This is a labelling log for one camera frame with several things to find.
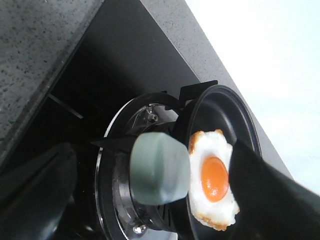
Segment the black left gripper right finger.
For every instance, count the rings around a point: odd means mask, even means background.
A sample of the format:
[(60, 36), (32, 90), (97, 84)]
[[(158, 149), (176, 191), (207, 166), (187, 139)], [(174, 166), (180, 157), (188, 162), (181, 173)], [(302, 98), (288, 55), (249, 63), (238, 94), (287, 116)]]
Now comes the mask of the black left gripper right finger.
[(231, 190), (240, 207), (235, 240), (318, 240), (320, 197), (241, 141), (233, 146)]

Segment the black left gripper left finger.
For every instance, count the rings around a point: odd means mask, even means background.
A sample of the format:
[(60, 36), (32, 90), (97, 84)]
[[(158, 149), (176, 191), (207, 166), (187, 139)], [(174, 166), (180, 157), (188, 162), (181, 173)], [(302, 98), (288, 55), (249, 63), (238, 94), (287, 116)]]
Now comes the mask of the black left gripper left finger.
[(60, 143), (0, 177), (0, 238), (49, 240), (77, 183), (77, 157)]

